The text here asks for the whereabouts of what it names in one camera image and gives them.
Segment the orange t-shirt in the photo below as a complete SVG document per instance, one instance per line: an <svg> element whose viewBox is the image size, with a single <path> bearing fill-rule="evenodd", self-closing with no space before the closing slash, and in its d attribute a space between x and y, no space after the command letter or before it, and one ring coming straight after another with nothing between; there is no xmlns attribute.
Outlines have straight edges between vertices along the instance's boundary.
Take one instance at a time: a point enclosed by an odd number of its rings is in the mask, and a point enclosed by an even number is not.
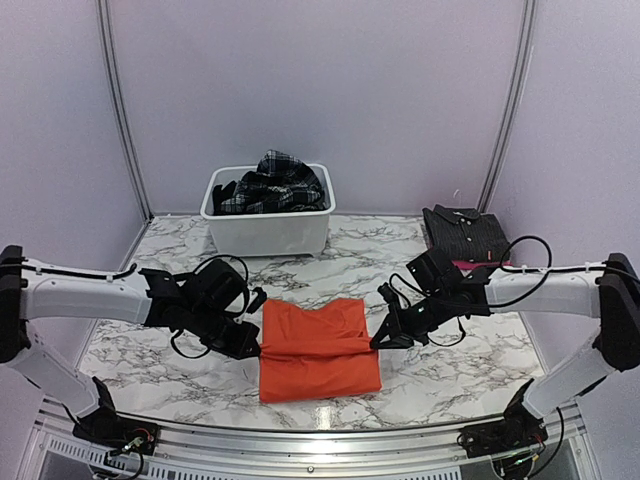
<svg viewBox="0 0 640 480"><path fill-rule="evenodd" d="M375 393L378 352L362 299L338 298L305 310L281 300L263 307L259 398L285 403Z"/></svg>

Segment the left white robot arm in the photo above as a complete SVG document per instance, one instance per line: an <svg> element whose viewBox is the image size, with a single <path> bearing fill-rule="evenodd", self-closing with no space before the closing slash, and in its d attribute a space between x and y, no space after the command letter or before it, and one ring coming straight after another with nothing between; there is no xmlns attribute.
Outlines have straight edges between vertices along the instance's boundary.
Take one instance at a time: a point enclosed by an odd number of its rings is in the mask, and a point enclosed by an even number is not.
<svg viewBox="0 0 640 480"><path fill-rule="evenodd" d="M128 426L106 385L88 377L29 327L34 319L99 318L145 328L189 332L207 353L242 360L259 355L258 327L244 320L267 294L250 287L247 270L215 255L191 272L131 266L122 272L68 270L24 256L18 245L1 252L1 363L68 410L77 430L119 444Z"/></svg>

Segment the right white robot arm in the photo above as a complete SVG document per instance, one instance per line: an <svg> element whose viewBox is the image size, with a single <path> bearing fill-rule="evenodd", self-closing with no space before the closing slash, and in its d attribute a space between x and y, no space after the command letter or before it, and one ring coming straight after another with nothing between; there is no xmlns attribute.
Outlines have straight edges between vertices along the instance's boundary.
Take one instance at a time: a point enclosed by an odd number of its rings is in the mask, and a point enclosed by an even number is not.
<svg viewBox="0 0 640 480"><path fill-rule="evenodd" d="M390 283L379 287L388 313L370 341L373 350L427 344L430 333L461 317L538 312L599 321L591 340L517 391L495 428L506 448L519 446L565 401L639 365L639 280L623 254L577 267L480 267L463 274L443 250L432 248L407 268L423 298L403 308Z"/></svg>

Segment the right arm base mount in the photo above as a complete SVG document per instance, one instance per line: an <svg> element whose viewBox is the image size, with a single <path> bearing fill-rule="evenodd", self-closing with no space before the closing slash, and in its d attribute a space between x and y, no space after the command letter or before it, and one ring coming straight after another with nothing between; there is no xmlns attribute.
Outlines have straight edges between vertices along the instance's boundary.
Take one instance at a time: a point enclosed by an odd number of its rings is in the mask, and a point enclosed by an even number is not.
<svg viewBox="0 0 640 480"><path fill-rule="evenodd" d="M530 384L528 382L515 393L501 419L468 425L460 430L457 444L468 458L541 445L548 439L544 421L523 405L524 393Z"/></svg>

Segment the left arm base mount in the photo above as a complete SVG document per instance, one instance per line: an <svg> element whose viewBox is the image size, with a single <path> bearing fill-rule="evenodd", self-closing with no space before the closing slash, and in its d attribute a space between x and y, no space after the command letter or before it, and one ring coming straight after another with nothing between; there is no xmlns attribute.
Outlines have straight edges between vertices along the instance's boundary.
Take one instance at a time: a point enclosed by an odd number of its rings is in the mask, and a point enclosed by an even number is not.
<svg viewBox="0 0 640 480"><path fill-rule="evenodd" d="M74 423L73 435L118 452L137 449L143 455L152 455L160 433L159 425L118 414L107 386L97 377L92 380L98 394L97 409L82 417L68 413Z"/></svg>

